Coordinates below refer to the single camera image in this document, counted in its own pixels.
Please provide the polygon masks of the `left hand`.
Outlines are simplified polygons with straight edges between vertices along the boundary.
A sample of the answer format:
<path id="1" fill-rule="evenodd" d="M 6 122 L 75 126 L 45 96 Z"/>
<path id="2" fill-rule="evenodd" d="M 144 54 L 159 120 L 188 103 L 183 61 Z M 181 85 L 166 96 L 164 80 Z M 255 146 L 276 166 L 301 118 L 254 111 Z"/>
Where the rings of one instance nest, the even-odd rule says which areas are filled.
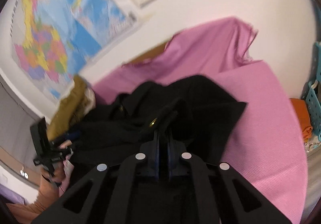
<path id="1" fill-rule="evenodd" d="M 59 147 L 51 145 L 50 150 L 45 153 L 46 160 L 51 162 L 51 165 L 43 165 L 43 169 L 41 170 L 42 177 L 57 187 L 61 186 L 62 181 L 66 178 L 63 161 L 68 155 L 71 155 L 71 153 L 69 153 L 65 157 L 62 157 L 59 155 L 60 150 L 69 150 L 71 144 L 72 142 L 70 140 L 66 140 Z"/>

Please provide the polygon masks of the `orange sleeved left forearm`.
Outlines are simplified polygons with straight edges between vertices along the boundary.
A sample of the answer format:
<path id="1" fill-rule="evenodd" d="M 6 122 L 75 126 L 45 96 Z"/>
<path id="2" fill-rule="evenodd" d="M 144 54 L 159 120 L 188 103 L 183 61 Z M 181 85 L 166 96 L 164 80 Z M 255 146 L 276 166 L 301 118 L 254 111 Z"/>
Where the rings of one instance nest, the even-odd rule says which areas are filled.
<path id="1" fill-rule="evenodd" d="M 33 203 L 29 205 L 7 203 L 6 206 L 18 223 L 30 224 L 58 198 L 59 189 L 55 188 L 48 178 L 41 177 L 38 196 Z"/>

